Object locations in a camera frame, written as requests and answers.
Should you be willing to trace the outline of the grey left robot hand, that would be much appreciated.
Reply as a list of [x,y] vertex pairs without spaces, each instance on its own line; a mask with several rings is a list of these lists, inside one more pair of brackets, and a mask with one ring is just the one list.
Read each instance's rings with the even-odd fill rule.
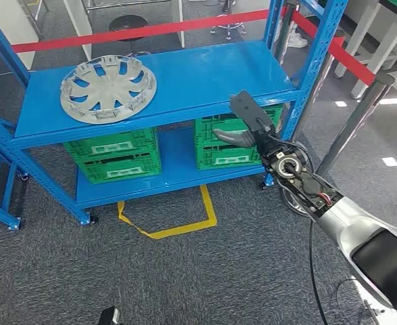
[[104,309],[99,318],[98,325],[119,325],[119,310],[115,306]]

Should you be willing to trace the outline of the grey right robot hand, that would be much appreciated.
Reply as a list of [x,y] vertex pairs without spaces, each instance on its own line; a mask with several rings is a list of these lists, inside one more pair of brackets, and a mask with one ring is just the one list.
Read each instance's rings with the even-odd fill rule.
[[250,148],[276,135],[276,127],[272,120],[246,90],[232,96],[229,107],[235,116],[243,120],[247,130],[230,133],[213,129],[213,133],[218,140],[241,148]]

